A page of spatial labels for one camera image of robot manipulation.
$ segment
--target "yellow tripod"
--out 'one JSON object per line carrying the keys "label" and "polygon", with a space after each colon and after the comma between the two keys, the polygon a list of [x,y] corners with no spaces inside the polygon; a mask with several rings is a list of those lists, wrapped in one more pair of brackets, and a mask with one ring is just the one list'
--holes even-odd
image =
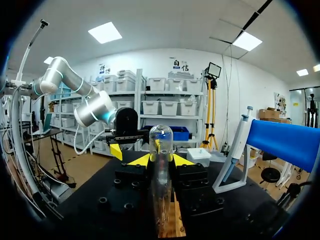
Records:
{"label": "yellow tripod", "polygon": [[[200,145],[200,148],[206,148],[212,150],[212,139],[214,141],[215,149],[218,150],[218,143],[216,140],[215,132],[215,120],[216,120],[216,84],[211,85],[211,80],[208,79],[208,111],[206,116],[205,125],[205,137],[204,141]],[[211,112],[211,102],[212,102],[212,123],[210,123],[210,112]]]}

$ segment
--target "glass tube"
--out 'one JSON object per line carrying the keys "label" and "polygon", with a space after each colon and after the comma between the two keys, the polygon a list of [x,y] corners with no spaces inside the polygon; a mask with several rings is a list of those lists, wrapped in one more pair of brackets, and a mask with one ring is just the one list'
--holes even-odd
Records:
{"label": "glass tube", "polygon": [[149,135],[150,161],[154,162],[151,179],[153,209],[158,236],[167,231],[171,201],[169,162],[173,157],[174,134],[170,127],[157,125]]}

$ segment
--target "ceiling light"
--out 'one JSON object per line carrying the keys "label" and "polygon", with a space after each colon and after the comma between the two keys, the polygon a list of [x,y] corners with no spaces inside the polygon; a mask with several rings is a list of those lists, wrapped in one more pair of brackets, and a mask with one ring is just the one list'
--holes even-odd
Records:
{"label": "ceiling light", "polygon": [[46,60],[44,60],[44,63],[50,65],[53,59],[53,57],[49,56]]}
{"label": "ceiling light", "polygon": [[313,67],[313,71],[315,71],[315,72],[320,71],[320,64],[315,65],[315,66]]}
{"label": "ceiling light", "polygon": [[302,69],[302,70],[300,70],[300,71],[296,71],[296,73],[297,73],[300,77],[309,74],[307,69]]}
{"label": "ceiling light", "polygon": [[92,28],[88,33],[90,33],[101,44],[122,39],[122,36],[112,22]]}
{"label": "ceiling light", "polygon": [[262,43],[262,41],[255,36],[252,36],[251,34],[247,32],[243,32],[233,43],[232,45],[235,45],[239,48],[242,48],[247,51],[251,51],[252,49],[256,48]]}

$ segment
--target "blue padded board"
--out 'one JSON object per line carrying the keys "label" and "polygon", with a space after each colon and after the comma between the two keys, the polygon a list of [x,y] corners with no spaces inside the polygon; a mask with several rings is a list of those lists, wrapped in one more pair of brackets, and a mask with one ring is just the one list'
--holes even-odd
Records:
{"label": "blue padded board", "polygon": [[318,154],[320,129],[253,120],[247,144],[310,173]]}

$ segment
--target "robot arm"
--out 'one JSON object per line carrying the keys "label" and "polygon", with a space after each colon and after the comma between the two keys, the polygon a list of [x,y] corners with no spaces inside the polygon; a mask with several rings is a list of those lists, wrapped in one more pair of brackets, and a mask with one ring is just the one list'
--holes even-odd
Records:
{"label": "robot arm", "polygon": [[76,74],[62,57],[55,57],[42,79],[34,82],[32,90],[38,96],[55,93],[63,82],[73,91],[86,97],[84,103],[74,110],[74,117],[82,127],[88,127],[97,120],[102,120],[112,127],[116,109],[109,95],[99,91]]}

